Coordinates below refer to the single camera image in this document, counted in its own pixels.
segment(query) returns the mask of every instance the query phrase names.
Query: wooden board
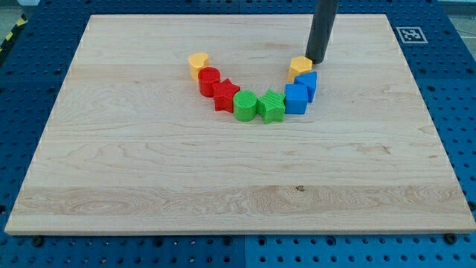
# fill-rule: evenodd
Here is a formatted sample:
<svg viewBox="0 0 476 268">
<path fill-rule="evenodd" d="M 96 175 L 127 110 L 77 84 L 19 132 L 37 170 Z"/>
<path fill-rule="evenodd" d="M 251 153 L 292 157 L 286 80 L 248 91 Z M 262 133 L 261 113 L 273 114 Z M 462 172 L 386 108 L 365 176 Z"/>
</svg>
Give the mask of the wooden board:
<svg viewBox="0 0 476 268">
<path fill-rule="evenodd" d="M 6 232 L 406 234 L 475 222 L 384 15 L 340 15 L 305 115 L 214 112 L 187 65 L 283 91 L 303 16 L 92 16 Z"/>
</svg>

